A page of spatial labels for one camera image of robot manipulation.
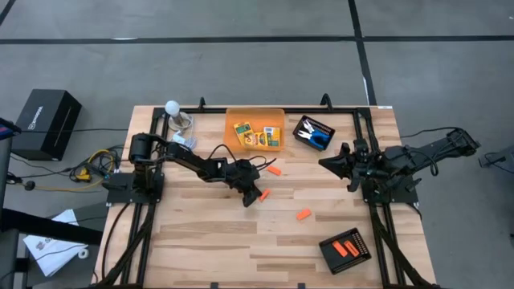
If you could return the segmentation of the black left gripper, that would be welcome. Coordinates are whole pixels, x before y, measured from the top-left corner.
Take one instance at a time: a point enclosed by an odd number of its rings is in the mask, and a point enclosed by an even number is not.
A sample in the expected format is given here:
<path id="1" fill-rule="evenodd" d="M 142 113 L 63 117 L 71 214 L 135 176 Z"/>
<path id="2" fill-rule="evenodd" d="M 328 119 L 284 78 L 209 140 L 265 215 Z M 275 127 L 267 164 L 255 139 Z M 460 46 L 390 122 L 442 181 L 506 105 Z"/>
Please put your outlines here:
<path id="1" fill-rule="evenodd" d="M 243 191 L 244 207 L 252 205 L 261 197 L 261 191 L 255 188 L 255 181 L 259 178 L 260 175 L 257 167 L 248 159 L 239 159 L 226 165 L 226 178 L 224 182 L 231 189 L 245 189 Z"/>

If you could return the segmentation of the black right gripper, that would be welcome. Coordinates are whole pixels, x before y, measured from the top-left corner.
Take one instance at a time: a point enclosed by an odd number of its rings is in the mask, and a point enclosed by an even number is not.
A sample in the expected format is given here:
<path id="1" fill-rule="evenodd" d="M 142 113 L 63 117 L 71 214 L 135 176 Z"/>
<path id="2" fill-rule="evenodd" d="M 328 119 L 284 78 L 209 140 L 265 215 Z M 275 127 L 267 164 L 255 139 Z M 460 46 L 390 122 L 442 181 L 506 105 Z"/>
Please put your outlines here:
<path id="1" fill-rule="evenodd" d="M 354 151 L 348 143 L 341 145 L 341 154 L 319 160 L 319 164 L 340 179 L 349 179 L 347 190 L 355 192 L 363 178 L 373 175 L 377 154 L 371 153 L 365 141 L 354 141 Z"/>

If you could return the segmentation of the blue handled pliers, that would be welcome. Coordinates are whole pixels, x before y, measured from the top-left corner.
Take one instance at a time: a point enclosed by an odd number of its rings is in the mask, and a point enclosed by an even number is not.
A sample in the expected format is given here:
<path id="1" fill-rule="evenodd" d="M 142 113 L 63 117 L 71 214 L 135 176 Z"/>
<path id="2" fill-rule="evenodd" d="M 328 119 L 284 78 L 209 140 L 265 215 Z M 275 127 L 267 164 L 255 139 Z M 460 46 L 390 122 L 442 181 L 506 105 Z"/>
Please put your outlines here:
<path id="1" fill-rule="evenodd" d="M 303 121 L 303 126 L 306 129 L 306 132 L 299 131 L 298 135 L 305 138 L 305 139 L 311 139 L 312 137 L 319 136 L 323 138 L 329 138 L 329 134 L 324 133 L 320 130 L 314 129 L 314 127 L 308 122 L 308 120 Z"/>
<path id="2" fill-rule="evenodd" d="M 328 146 L 329 135 L 321 131 L 314 130 L 313 132 L 299 131 L 298 136 L 306 139 L 308 143 L 316 149 L 325 150 Z"/>

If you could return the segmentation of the yellow crayon box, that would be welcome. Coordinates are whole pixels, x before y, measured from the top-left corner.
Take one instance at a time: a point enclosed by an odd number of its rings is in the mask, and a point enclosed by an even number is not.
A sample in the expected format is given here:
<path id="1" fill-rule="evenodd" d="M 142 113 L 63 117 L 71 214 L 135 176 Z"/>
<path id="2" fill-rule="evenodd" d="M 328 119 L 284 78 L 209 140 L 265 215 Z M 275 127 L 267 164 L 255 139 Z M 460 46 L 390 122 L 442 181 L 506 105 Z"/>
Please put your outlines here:
<path id="1" fill-rule="evenodd" d="M 264 132 L 252 132 L 244 135 L 244 144 L 247 147 L 267 147 L 267 134 Z"/>
<path id="2" fill-rule="evenodd" d="M 268 147 L 280 146 L 280 128 L 277 127 L 264 127 L 266 134 L 266 141 Z"/>
<path id="3" fill-rule="evenodd" d="M 251 138 L 254 135 L 254 131 L 249 122 L 237 123 L 234 125 L 234 129 L 242 146 L 248 146 L 251 144 Z"/>

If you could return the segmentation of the black perforated plastic basket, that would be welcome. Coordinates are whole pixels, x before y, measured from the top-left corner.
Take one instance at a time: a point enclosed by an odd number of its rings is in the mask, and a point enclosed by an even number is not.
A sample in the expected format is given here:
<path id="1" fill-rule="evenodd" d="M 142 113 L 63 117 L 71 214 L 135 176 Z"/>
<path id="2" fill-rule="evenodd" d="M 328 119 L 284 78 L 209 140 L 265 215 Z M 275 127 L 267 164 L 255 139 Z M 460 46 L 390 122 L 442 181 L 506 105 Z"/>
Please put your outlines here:
<path id="1" fill-rule="evenodd" d="M 357 257 L 353 257 L 353 255 L 345 247 L 344 241 L 346 240 L 349 240 L 360 251 L 360 254 Z M 338 241 L 347 250 L 348 255 L 346 257 L 341 257 L 332 247 L 333 241 Z M 350 267 L 355 267 L 356 265 L 371 259 L 371 254 L 368 250 L 368 247 L 366 246 L 357 228 L 352 228 L 343 233 L 325 239 L 319 243 L 319 247 L 323 258 L 328 265 L 329 271 L 333 275 L 341 273 Z"/>
<path id="2" fill-rule="evenodd" d="M 327 133 L 329 134 L 329 140 L 328 140 L 328 145 L 330 144 L 334 134 L 335 134 L 335 130 L 333 128 L 330 128 L 329 126 L 325 125 L 325 124 L 322 124 L 321 122 L 317 121 L 317 120 L 314 120 L 313 118 L 309 117 L 309 116 L 306 116 L 306 115 L 303 115 L 301 117 L 301 119 L 299 120 L 298 124 L 296 125 L 296 127 L 294 128 L 293 130 L 293 133 L 292 135 L 295 137 L 296 140 L 300 141 L 301 143 L 304 143 L 306 144 L 307 146 L 317 150 L 317 151 L 324 151 L 324 150 L 321 150 L 321 149 L 316 149 L 314 148 L 313 146 L 311 146 L 308 141 L 300 136 L 298 136 L 298 132 L 299 131 L 304 131 L 306 132 L 306 129 L 304 128 L 303 126 L 303 121 L 304 120 L 308 120 L 308 122 L 314 127 L 314 129 L 316 130 L 320 130 L 324 133 Z"/>

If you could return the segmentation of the wooden work table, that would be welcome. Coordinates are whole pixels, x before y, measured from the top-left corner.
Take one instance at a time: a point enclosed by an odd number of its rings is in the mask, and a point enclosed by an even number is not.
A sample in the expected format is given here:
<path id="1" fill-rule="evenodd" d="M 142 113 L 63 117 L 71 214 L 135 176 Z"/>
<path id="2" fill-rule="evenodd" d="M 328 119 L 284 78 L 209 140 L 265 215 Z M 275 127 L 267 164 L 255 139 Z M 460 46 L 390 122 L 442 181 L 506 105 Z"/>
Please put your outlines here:
<path id="1" fill-rule="evenodd" d="M 136 248 L 128 280 L 143 288 L 381 288 L 380 270 L 395 280 L 389 250 L 377 252 L 369 207 L 361 192 L 350 193 L 346 182 L 319 164 L 338 152 L 356 131 L 347 106 L 287 106 L 285 148 L 278 152 L 235 152 L 225 149 L 225 110 L 208 106 L 194 117 L 195 152 L 230 159 L 270 161 L 282 174 L 262 171 L 256 182 L 269 196 L 244 207 L 242 197 L 227 185 L 206 183 L 191 170 L 165 163 L 164 191 L 154 211 L 149 236 Z M 303 115 L 333 128 L 324 151 L 292 135 Z M 305 209 L 312 215 L 302 221 Z M 319 243 L 357 228 L 372 258 L 337 275 L 331 274 Z"/>

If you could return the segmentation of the orange translucent plastic bin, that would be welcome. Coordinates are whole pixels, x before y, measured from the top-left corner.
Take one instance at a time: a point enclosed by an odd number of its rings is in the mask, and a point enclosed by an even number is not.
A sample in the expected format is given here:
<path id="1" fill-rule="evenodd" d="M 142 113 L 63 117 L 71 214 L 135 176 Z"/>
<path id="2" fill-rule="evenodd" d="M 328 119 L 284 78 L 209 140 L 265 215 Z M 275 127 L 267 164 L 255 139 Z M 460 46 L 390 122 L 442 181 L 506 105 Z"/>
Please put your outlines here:
<path id="1" fill-rule="evenodd" d="M 280 128 L 280 146 L 260 148 L 242 146 L 234 129 L 235 124 L 242 122 L 249 122 L 254 132 L 264 132 L 264 127 Z M 244 150 L 278 152 L 285 148 L 284 122 L 285 113 L 280 108 L 228 108 L 226 110 L 223 142 L 235 152 Z"/>

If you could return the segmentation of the white bulb table lamp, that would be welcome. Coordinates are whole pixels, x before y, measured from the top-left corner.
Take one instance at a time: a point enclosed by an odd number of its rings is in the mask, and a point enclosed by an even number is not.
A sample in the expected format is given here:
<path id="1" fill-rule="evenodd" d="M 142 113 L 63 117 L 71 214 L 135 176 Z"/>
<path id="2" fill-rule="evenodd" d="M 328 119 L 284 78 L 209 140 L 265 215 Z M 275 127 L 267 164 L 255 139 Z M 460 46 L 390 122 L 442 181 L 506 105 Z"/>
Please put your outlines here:
<path id="1" fill-rule="evenodd" d="M 181 110 L 180 104 L 175 100 L 165 104 L 165 112 L 169 115 L 169 126 L 175 131 L 187 130 L 193 124 L 193 119 Z"/>

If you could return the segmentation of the grey chair base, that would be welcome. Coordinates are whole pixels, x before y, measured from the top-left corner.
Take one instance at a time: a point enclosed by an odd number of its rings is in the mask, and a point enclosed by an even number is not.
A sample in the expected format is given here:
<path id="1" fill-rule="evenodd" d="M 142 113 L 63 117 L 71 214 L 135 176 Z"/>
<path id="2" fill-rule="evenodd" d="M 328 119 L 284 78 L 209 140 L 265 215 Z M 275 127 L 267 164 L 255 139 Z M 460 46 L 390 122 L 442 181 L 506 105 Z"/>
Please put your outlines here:
<path id="1" fill-rule="evenodd" d="M 496 168 L 514 173 L 514 144 L 498 152 L 485 153 L 479 158 L 482 168 L 495 166 Z"/>

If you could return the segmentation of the white paper sheets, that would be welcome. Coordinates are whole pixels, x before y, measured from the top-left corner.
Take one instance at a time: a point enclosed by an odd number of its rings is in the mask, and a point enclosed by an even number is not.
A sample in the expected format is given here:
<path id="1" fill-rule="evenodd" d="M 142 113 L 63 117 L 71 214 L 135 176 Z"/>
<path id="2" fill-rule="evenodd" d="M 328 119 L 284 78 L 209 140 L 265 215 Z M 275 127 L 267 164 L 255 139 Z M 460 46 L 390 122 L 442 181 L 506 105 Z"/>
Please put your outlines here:
<path id="1" fill-rule="evenodd" d="M 83 250 L 87 251 L 88 256 L 88 245 L 83 243 L 36 235 L 27 235 L 23 242 L 45 277 L 54 275 Z"/>

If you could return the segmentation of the black metal beam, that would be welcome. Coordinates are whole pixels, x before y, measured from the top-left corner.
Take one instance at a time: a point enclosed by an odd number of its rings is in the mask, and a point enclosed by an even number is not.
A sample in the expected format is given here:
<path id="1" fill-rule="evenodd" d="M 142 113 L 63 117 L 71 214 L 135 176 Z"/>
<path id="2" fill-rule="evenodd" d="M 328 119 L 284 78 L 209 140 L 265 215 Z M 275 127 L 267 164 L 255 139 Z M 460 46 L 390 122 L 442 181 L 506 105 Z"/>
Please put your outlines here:
<path id="1" fill-rule="evenodd" d="M 23 234 L 53 238 L 86 245 L 100 245 L 103 233 L 99 230 L 57 222 L 16 210 L 0 210 L 0 231 L 17 230 Z"/>

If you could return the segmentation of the black cardboard box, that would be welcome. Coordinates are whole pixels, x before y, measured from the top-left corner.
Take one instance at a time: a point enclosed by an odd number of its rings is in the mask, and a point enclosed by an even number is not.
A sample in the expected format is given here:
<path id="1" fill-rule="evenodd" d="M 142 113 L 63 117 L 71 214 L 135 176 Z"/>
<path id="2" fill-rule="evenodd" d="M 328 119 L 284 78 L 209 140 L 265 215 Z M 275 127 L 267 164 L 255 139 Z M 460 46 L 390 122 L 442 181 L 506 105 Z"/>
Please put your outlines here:
<path id="1" fill-rule="evenodd" d="M 29 161 L 60 161 L 81 108 L 66 90 L 32 90 L 16 121 L 22 133 L 13 139 L 11 152 Z"/>

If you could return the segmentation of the dark device with red screen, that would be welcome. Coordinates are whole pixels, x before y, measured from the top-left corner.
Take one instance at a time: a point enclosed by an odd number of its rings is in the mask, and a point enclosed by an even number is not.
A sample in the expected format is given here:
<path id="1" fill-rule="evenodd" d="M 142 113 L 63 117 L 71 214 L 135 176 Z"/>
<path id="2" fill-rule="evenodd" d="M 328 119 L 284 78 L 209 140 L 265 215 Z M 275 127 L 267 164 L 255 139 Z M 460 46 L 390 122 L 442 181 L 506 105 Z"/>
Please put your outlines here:
<path id="1" fill-rule="evenodd" d="M 15 125 L 12 121 L 5 120 L 0 117 L 0 140 L 5 140 L 13 136 L 17 136 L 22 129 Z"/>

